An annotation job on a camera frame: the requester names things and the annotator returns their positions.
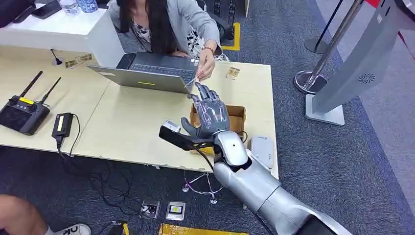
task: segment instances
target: small card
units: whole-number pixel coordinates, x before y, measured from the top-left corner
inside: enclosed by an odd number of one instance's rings
[[[77,56],[77,57],[75,57],[74,60],[65,61],[65,67],[67,69],[74,69],[77,66],[79,66],[79,65],[81,65],[84,62],[89,61],[89,60],[92,60],[92,54]]]
[[[230,67],[228,73],[226,74],[226,78],[235,80],[238,77],[240,71],[240,69]]]

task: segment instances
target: robotic finger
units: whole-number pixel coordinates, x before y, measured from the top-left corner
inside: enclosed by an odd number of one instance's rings
[[[200,98],[207,99],[209,88],[207,88],[207,86],[204,86],[204,85],[202,85],[198,82],[195,82],[195,85],[196,85],[197,89],[199,89]]]
[[[220,97],[219,97],[218,93],[216,93],[216,91],[212,91],[212,95],[213,95],[214,100],[220,101]]]
[[[212,91],[209,89],[209,87],[203,85],[203,88],[205,89],[206,95],[207,95],[207,99],[212,99]]]
[[[209,97],[210,99],[215,100],[215,94],[214,94],[213,92],[214,92],[214,91],[209,90],[209,92],[207,93],[207,95],[208,95],[208,97]]]
[[[187,95],[187,98],[192,99],[194,103],[200,101],[199,97],[197,95],[195,95],[195,94],[188,94]]]

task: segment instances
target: laptop keyboard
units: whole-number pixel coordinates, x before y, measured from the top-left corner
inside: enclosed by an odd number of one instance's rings
[[[178,69],[169,69],[169,68],[163,68],[163,67],[157,67],[157,66],[136,65],[136,64],[132,64],[130,66],[130,70],[179,76],[185,84],[191,82],[191,80],[193,80],[194,78],[193,76],[194,72],[191,70],[178,70]]]

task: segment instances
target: woman's hand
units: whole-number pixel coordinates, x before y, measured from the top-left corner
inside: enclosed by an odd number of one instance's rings
[[[203,49],[199,54],[199,69],[196,73],[196,79],[203,81],[210,78],[215,68],[215,62],[213,52],[208,48]]]
[[[184,53],[182,51],[179,51],[179,50],[171,53],[171,55],[180,56],[180,57],[190,57],[188,54],[186,54],[186,53]]]

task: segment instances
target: cardboard box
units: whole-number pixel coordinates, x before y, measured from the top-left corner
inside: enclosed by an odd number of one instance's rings
[[[244,131],[244,124],[246,119],[246,110],[245,107],[242,106],[233,106],[233,105],[227,105],[226,109],[228,110],[228,114],[230,116],[231,120],[231,131],[240,133],[241,131]],[[190,112],[190,124],[192,124],[194,127],[200,126],[199,116],[197,115],[196,109],[194,105],[192,105],[192,110]],[[214,155],[213,148],[207,147],[207,148],[201,148],[203,152],[207,154]]]

